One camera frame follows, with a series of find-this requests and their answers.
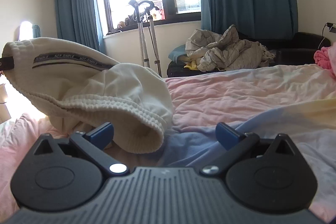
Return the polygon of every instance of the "black leather couch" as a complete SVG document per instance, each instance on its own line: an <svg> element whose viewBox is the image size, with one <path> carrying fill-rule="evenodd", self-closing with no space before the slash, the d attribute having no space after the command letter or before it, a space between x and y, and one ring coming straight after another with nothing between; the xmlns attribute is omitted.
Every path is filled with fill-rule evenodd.
<svg viewBox="0 0 336 224"><path fill-rule="evenodd" d="M271 66L275 65L304 65L314 64L314 53L320 45L323 37L317 34L298 32L292 40L279 39L254 39L242 33L239 33L240 39L248 39L250 41L259 41L269 50L276 51L276 57ZM329 39L324 39L321 47L330 47ZM177 65L175 62L170 62L167 75L168 77L186 77L193 75L201 75L206 73L218 72L218 70L201 72L198 70L184 69L183 65Z"/></svg>

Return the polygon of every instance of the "black cable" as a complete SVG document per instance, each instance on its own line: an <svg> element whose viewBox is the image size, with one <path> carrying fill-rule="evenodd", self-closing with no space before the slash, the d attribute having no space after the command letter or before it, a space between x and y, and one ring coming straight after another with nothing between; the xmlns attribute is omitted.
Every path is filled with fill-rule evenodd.
<svg viewBox="0 0 336 224"><path fill-rule="evenodd" d="M323 30L322 30L322 37L323 37L323 39L322 39L322 41L321 41L321 43L320 43L320 45L318 46L318 48L317 49L320 49L320 46L321 46L321 44L322 44L322 42L324 41L324 39L325 39L325 37L323 36L323 34L324 34L324 29L327 27L327 24L326 25L324 25L324 27L323 27Z"/></svg>
<svg viewBox="0 0 336 224"><path fill-rule="evenodd" d="M149 30L149 34L151 35L153 50L154 50L154 54L155 54L155 60L159 60L158 57L156 56L156 53L155 53L155 47L154 47L154 42L153 42L153 38L152 38L152 33L151 33L151 29L150 29L149 26L148 26L148 30Z"/></svg>

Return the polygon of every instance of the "ribbed gray panel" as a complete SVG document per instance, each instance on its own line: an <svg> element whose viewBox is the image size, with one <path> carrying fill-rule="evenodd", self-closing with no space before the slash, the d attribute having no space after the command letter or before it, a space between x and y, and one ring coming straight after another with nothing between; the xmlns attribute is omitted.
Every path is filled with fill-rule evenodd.
<svg viewBox="0 0 336 224"><path fill-rule="evenodd" d="M309 211L271 216L236 203L220 180L191 168L138 167L109 179L80 208L58 214L22 209L6 224L321 224Z"/></svg>

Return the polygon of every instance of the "triangular cutout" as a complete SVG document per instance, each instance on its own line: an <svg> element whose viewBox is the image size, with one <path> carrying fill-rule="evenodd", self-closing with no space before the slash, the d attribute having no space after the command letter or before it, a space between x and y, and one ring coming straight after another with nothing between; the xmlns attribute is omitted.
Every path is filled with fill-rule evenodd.
<svg viewBox="0 0 336 224"><path fill-rule="evenodd" d="M281 140L275 153L294 156L293 150L285 140Z"/></svg>
<svg viewBox="0 0 336 224"><path fill-rule="evenodd" d="M53 150L49 144L48 140L43 140L39 147L35 150L34 155L50 154L53 153Z"/></svg>

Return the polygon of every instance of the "yellow fabric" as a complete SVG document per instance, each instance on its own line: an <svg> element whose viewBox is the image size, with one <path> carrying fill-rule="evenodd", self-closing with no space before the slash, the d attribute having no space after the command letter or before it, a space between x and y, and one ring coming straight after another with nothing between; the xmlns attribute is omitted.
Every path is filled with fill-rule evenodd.
<svg viewBox="0 0 336 224"><path fill-rule="evenodd" d="M184 66L185 69L190 69L190 70L198 70L197 68L197 64L196 64L196 61L195 60L192 60L191 63L187 63L185 66Z"/></svg>

